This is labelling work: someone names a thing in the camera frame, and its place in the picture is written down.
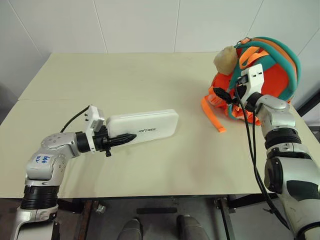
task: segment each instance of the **black wire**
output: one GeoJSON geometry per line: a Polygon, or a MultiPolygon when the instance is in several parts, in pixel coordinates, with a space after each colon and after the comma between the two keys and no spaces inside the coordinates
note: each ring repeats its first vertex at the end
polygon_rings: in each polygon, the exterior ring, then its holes
{"type": "Polygon", "coordinates": [[[272,213],[274,213],[274,215],[279,219],[279,221],[287,228],[289,229],[289,226],[287,224],[287,221],[284,219],[284,217],[281,215],[281,213],[279,212],[279,210],[277,209],[277,207],[274,205],[274,203],[272,202],[264,183],[262,182],[262,179],[260,177],[259,171],[257,169],[257,149],[256,149],[256,131],[255,131],[255,125],[256,125],[256,113],[255,111],[253,111],[253,120],[252,120],[252,141],[253,141],[253,150],[252,150],[252,144],[251,144],[251,137],[250,137],[250,131],[249,131],[249,123],[248,123],[248,118],[247,118],[247,113],[246,110],[244,108],[244,105],[239,97],[239,93],[237,90],[237,86],[234,88],[235,90],[235,96],[241,106],[241,109],[243,111],[243,116],[244,116],[244,123],[245,123],[245,128],[246,128],[246,134],[248,137],[248,143],[249,143],[249,150],[250,150],[250,155],[251,155],[251,159],[252,159],[252,163],[253,163],[253,171],[254,171],[254,176],[255,176],[255,180],[262,192],[262,195],[265,198],[266,203],[269,205],[272,213]]]}
{"type": "Polygon", "coordinates": [[[60,133],[63,133],[64,130],[66,130],[66,128],[68,127],[68,125],[75,120],[77,117],[79,117],[81,114],[83,114],[85,111],[87,111],[89,109],[90,105],[87,106],[85,109],[83,109],[82,111],[78,112],[76,115],[73,116],[73,118],[71,118],[65,125],[64,127],[61,129],[60,133]]]}

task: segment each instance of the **backpack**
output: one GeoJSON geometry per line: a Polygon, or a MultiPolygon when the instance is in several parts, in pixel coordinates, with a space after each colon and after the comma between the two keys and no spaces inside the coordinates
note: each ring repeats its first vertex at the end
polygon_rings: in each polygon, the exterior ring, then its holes
{"type": "MultiPolygon", "coordinates": [[[[221,133],[225,132],[226,129],[220,124],[210,105],[223,109],[225,115],[234,120],[243,120],[244,113],[237,104],[227,104],[225,100],[218,97],[214,88],[223,89],[233,99],[235,96],[234,88],[238,77],[241,76],[241,71],[256,64],[262,64],[264,83],[261,93],[289,102],[299,84],[301,75],[298,57],[278,40],[263,36],[246,37],[234,47],[236,48],[238,61],[233,72],[229,75],[218,72],[208,90],[209,94],[201,100],[204,113],[221,133]]],[[[252,112],[246,111],[246,115],[249,123],[255,121],[256,125],[261,124],[257,117],[253,119],[252,112]]]]}

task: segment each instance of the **beige tabletop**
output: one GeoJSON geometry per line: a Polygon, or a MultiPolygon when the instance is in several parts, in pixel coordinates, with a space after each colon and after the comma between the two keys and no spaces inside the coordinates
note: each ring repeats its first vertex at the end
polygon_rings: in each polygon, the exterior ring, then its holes
{"type": "MultiPolygon", "coordinates": [[[[46,136],[89,104],[104,115],[175,109],[172,137],[71,159],[60,198],[258,193],[245,125],[215,111],[218,133],[200,101],[216,69],[214,53],[53,54],[0,125],[0,198],[21,198],[25,166],[46,136]]],[[[296,127],[320,165],[319,143],[292,108],[296,127]]],[[[84,130],[82,117],[66,132],[84,130]]],[[[266,150],[257,129],[257,165],[266,150]]]]}

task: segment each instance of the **plush toy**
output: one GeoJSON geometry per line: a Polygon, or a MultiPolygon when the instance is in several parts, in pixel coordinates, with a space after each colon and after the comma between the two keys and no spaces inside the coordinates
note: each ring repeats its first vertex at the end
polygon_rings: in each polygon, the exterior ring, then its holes
{"type": "Polygon", "coordinates": [[[215,56],[213,63],[219,73],[229,75],[234,71],[237,61],[236,49],[233,46],[227,46],[215,56]]]}

